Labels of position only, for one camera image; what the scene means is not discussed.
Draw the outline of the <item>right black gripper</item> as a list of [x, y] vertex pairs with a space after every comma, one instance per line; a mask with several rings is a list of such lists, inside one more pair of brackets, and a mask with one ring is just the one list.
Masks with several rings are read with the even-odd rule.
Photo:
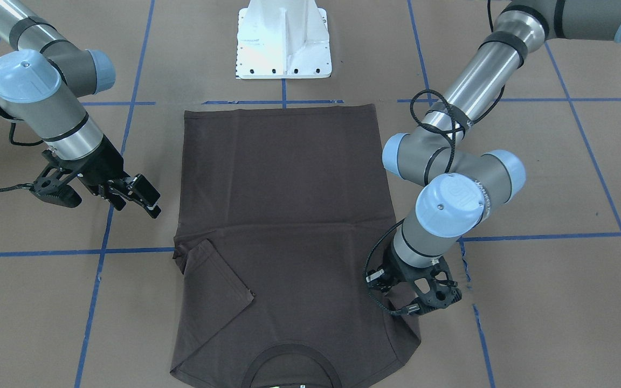
[[160, 193], [144, 175], [128, 176], [122, 155], [106, 136], [89, 155], [72, 161], [71, 169], [82, 174], [80, 181], [91, 194], [106, 199], [116, 211], [121, 211], [127, 202], [135, 202], [152, 219], [162, 213], [157, 205]]

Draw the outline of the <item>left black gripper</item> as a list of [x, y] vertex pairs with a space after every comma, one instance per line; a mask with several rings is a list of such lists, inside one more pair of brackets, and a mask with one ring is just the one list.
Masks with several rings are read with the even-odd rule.
[[395, 253], [394, 249], [386, 249], [377, 270], [367, 271], [367, 287], [369, 290], [388, 293], [392, 287], [409, 281], [412, 273], [412, 268]]

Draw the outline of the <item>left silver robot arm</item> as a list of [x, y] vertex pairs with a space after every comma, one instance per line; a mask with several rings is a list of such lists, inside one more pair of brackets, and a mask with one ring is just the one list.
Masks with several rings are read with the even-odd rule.
[[509, 202], [527, 174], [513, 153], [494, 150], [475, 156], [457, 146], [490, 113], [528, 55], [551, 39], [621, 43], [621, 1], [512, 1], [425, 116], [420, 119], [409, 107], [416, 129], [392, 136], [382, 160], [387, 171], [422, 191], [396, 228], [382, 265], [365, 272], [369, 289], [387, 293], [405, 282], [419, 302], [438, 308], [460, 297], [444, 253]]

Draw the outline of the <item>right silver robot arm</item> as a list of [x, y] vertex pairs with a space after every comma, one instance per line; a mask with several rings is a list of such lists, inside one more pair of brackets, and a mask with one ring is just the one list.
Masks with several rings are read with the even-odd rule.
[[0, 57], [0, 117], [24, 122], [47, 145], [47, 166], [20, 185], [43, 202], [74, 208], [78, 178], [117, 210], [135, 202], [157, 218], [160, 194], [141, 174], [130, 176], [124, 159], [79, 98], [113, 87], [113, 62], [102, 51], [82, 50], [54, 25], [19, 1], [0, 1], [0, 37], [12, 52]]

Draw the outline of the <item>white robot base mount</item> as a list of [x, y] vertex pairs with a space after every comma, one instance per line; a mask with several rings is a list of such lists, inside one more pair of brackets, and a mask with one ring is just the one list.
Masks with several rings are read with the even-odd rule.
[[331, 76], [328, 17], [316, 1], [251, 1], [237, 22], [237, 79]]

